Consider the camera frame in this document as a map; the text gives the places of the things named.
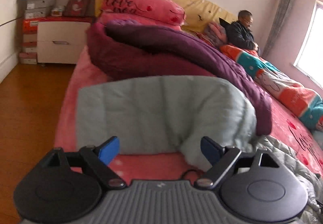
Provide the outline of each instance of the screw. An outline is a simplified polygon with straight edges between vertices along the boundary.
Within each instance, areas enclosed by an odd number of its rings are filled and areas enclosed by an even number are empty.
[[[109,180],[109,186],[112,188],[121,188],[124,185],[125,184],[124,184],[123,180],[120,178],[113,178],[113,179]]]
[[[201,188],[210,188],[213,186],[213,181],[210,180],[209,178],[200,178],[196,181],[196,183]]]

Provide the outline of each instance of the baseboard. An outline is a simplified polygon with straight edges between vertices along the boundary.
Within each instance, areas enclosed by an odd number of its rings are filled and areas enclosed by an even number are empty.
[[[13,53],[0,63],[0,83],[10,73],[10,71],[18,64],[18,52]]]

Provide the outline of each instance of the hair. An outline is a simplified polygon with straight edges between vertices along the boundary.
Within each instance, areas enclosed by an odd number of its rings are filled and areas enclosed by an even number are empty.
[[[240,18],[240,17],[245,18],[247,16],[252,17],[252,14],[249,11],[247,11],[247,10],[241,10],[239,12],[239,14],[238,14],[238,18]]]

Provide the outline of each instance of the window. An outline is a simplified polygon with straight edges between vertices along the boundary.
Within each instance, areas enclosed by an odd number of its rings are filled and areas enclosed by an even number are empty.
[[[294,66],[323,88],[323,6],[316,6],[303,50]]]

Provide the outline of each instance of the person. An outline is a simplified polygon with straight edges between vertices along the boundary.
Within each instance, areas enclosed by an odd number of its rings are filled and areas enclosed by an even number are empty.
[[[250,31],[252,24],[252,14],[247,10],[240,11],[238,21],[232,22],[227,27],[226,32],[229,43],[241,49],[255,50],[258,52],[258,44],[254,42],[254,36]]]

